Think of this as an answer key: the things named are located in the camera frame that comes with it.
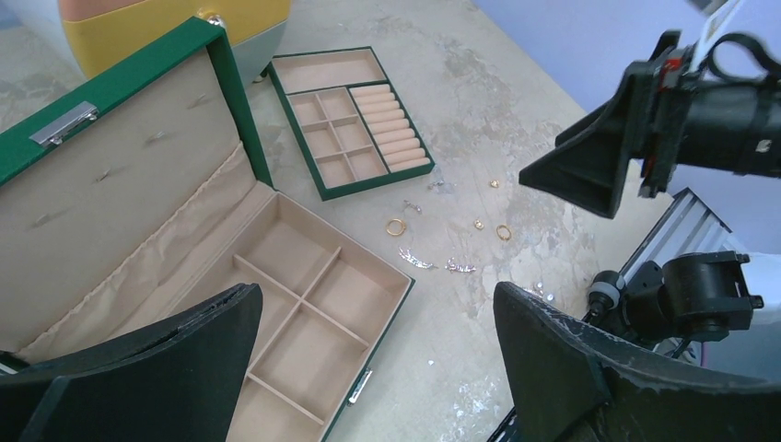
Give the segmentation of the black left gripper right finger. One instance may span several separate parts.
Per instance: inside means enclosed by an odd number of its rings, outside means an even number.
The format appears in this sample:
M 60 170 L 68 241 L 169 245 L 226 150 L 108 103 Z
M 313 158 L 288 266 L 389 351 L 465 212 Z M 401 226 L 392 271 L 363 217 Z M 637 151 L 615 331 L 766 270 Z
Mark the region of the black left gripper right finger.
M 780 387 L 650 352 L 495 286 L 517 441 L 776 441 Z

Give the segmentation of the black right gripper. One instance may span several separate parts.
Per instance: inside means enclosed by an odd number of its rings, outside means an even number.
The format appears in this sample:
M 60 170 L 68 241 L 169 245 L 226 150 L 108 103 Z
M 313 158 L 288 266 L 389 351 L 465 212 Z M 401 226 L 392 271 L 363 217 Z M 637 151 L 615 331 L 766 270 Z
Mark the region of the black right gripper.
M 703 61 L 679 47 L 681 33 L 661 34 L 650 56 L 660 62 L 652 114 L 643 120 L 651 139 L 641 149 L 641 87 L 625 76 L 615 95 L 556 136 L 554 149 L 519 172 L 519 184 L 613 219 L 623 198 L 629 160 L 643 161 L 639 196 L 665 192 L 679 165 L 739 176 L 780 176 L 780 62 L 748 33 L 719 37 Z M 761 73 L 726 72 L 721 45 L 745 50 Z

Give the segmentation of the green jewelry box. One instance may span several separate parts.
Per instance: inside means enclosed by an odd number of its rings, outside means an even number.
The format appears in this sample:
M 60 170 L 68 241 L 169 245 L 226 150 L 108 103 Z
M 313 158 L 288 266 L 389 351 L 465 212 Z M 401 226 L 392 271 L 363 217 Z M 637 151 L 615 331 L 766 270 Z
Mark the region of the green jewelry box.
M 414 280 L 274 187 L 221 28 L 192 17 L 2 133 L 17 373 L 238 284 L 263 308 L 223 441 L 326 440 Z

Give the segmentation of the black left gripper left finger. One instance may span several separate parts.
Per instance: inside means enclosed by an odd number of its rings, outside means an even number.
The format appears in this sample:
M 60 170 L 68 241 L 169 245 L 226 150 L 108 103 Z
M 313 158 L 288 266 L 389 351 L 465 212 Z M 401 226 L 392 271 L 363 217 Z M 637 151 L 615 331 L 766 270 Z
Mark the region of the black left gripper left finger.
M 238 284 L 167 319 L 1 379 L 5 441 L 223 441 L 263 308 Z

